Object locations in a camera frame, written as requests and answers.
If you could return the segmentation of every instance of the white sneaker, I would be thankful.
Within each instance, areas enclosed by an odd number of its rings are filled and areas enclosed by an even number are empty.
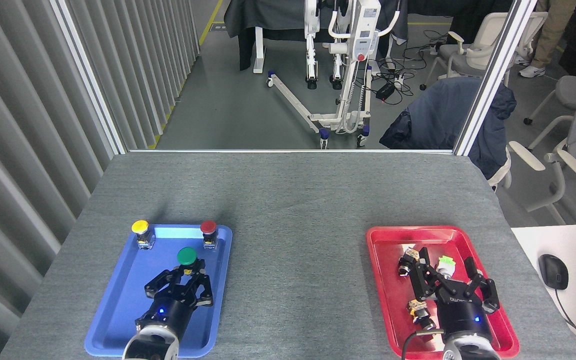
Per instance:
[[[529,66],[530,65],[530,61],[524,59],[520,55],[517,55],[514,57],[514,63],[516,65],[521,65],[521,66]]]
[[[523,76],[524,78],[534,78],[535,76],[544,76],[546,73],[546,68],[536,68],[535,66],[528,66],[523,70],[519,71],[519,75]]]

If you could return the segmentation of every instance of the jacket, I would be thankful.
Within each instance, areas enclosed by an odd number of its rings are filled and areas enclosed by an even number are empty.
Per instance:
[[[451,150],[464,127],[482,80],[441,79],[414,100],[383,134],[379,143],[398,150]],[[506,162],[504,120],[515,110],[513,91],[501,84],[468,153],[486,179]]]

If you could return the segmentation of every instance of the red button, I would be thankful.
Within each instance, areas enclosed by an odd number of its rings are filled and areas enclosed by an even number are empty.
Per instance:
[[[217,223],[211,220],[204,221],[199,226],[199,230],[201,230],[201,232],[204,234],[212,234],[215,232],[215,230],[217,230]]]

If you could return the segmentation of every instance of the blue tray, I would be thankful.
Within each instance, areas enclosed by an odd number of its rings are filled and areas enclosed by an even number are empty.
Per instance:
[[[136,235],[131,234],[121,251],[84,341],[84,348],[92,356],[121,357],[124,354],[126,344],[137,333],[135,319],[153,302],[146,297],[144,285],[160,272],[179,265],[177,253],[187,246],[197,251],[199,259],[205,260],[214,305],[199,306],[192,313],[179,346],[179,358],[199,358],[215,346],[233,231],[218,225],[217,249],[204,250],[199,225],[153,227],[156,240],[152,249],[140,250]]]

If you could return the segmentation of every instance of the yellow button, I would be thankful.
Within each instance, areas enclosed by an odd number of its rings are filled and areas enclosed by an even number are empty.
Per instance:
[[[141,235],[148,231],[148,221],[144,219],[138,219],[132,224],[132,232]]]

